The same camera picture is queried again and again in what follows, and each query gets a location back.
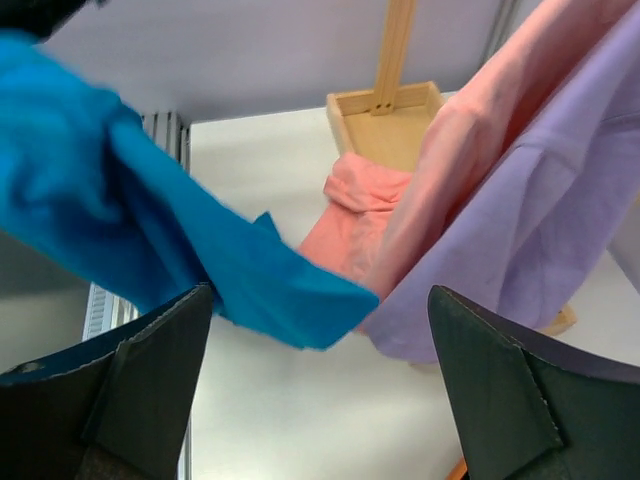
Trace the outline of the pink t shirt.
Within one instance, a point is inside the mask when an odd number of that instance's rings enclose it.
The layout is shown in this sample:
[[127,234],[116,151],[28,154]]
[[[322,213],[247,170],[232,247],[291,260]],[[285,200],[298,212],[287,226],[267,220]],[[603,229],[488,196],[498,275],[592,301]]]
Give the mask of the pink t shirt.
[[348,153],[329,204],[300,245],[315,264],[388,296],[574,67],[630,9],[628,0],[544,1],[439,109],[414,172]]

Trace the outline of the blue t shirt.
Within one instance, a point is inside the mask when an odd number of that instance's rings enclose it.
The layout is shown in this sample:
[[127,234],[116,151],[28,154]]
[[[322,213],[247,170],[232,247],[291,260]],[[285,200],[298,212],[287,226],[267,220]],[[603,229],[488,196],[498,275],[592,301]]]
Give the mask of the blue t shirt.
[[248,221],[145,133],[139,115],[23,33],[1,34],[1,227],[147,313],[199,283],[237,326],[324,350],[379,303]]

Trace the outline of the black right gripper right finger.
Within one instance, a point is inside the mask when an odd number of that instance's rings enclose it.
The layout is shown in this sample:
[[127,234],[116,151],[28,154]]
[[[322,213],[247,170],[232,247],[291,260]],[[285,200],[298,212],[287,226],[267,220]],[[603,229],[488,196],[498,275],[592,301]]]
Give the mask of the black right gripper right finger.
[[638,478],[638,367],[442,286],[428,316],[469,478]]

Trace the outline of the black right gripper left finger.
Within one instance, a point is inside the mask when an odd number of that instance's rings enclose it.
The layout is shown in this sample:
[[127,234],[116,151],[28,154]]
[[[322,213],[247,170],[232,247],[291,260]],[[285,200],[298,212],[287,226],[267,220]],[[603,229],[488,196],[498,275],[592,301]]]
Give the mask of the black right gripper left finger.
[[212,306],[201,284],[3,372],[2,478],[175,478]]

